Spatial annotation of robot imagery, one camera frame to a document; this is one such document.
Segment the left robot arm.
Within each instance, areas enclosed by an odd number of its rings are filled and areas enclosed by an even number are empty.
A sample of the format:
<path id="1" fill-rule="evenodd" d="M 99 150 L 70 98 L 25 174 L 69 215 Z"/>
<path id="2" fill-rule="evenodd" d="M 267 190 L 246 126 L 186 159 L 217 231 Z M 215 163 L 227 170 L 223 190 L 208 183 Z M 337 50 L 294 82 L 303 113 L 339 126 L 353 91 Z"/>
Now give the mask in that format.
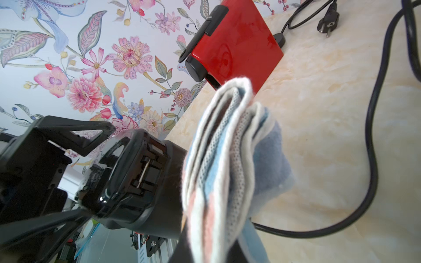
<path id="1" fill-rule="evenodd" d="M 1 262 L 48 263 L 92 218 L 83 208 L 64 211 L 65 152 L 87 156 L 114 132 L 109 122 L 46 116 L 23 135 L 1 135 Z"/>

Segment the black coffee machine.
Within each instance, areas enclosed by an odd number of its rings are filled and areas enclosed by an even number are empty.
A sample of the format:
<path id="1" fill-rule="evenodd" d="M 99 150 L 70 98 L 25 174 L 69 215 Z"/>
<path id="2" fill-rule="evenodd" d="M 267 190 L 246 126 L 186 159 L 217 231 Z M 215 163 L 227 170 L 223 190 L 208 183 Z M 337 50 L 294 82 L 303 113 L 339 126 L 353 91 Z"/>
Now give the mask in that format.
<path id="1" fill-rule="evenodd" d="M 107 141 L 89 167 L 77 200 L 108 229 L 178 239 L 186 153 L 143 129 L 124 130 Z"/>

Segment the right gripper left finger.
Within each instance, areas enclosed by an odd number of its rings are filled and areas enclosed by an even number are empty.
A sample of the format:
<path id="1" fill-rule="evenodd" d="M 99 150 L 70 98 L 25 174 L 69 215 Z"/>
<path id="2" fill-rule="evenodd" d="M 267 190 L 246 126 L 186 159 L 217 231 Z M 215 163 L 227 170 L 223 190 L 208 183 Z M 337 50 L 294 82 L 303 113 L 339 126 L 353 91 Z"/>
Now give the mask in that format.
<path id="1" fill-rule="evenodd" d="M 193 255 L 190 249 L 188 238 L 189 221 L 186 220 L 178 244 L 170 257 L 168 263 L 194 263 Z"/>

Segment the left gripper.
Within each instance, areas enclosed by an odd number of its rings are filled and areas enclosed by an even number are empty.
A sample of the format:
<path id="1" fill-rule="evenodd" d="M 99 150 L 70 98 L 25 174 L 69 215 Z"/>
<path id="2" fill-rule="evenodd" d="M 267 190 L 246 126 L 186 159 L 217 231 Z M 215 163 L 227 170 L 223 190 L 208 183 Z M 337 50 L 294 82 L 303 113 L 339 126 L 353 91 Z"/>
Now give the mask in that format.
<path id="1" fill-rule="evenodd" d="M 8 143 L 1 153 L 2 263 L 50 262 L 92 218 L 84 209 L 61 212 L 68 194 L 58 184 L 71 159 L 51 142 L 86 157 L 115 131 L 110 122 L 46 116 Z"/>

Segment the blue striped cloth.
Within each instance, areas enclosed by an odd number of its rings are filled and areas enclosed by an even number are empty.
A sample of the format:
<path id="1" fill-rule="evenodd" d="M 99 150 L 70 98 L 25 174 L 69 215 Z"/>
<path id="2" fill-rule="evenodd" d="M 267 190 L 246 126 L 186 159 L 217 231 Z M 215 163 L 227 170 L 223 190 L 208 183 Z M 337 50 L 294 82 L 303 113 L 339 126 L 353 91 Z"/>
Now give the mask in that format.
<path id="1" fill-rule="evenodd" d="M 248 78 L 219 88 L 201 117 L 182 173 L 184 238 L 196 263 L 236 263 L 269 258 L 252 217 L 294 184 L 282 150 L 281 128 L 253 100 Z"/>

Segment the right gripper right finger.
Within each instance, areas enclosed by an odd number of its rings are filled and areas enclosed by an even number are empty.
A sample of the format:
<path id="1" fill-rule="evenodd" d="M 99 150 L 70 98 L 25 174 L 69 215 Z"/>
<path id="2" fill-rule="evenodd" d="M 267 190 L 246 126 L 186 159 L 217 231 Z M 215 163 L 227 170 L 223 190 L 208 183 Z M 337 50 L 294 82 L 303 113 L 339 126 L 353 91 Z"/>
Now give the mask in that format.
<path id="1" fill-rule="evenodd" d="M 229 250 L 227 263 L 248 263 L 238 240 L 236 240 L 234 245 Z"/>

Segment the red coffee machine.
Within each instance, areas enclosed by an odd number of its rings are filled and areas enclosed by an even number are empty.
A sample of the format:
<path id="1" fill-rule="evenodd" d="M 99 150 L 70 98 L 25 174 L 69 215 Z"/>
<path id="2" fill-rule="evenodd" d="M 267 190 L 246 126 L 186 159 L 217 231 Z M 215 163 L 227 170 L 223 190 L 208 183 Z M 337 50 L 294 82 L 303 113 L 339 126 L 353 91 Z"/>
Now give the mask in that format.
<path id="1" fill-rule="evenodd" d="M 282 33 L 272 34 L 253 1 L 222 1 L 179 57 L 196 82 L 214 89 L 246 77 L 258 93 L 283 57 Z"/>

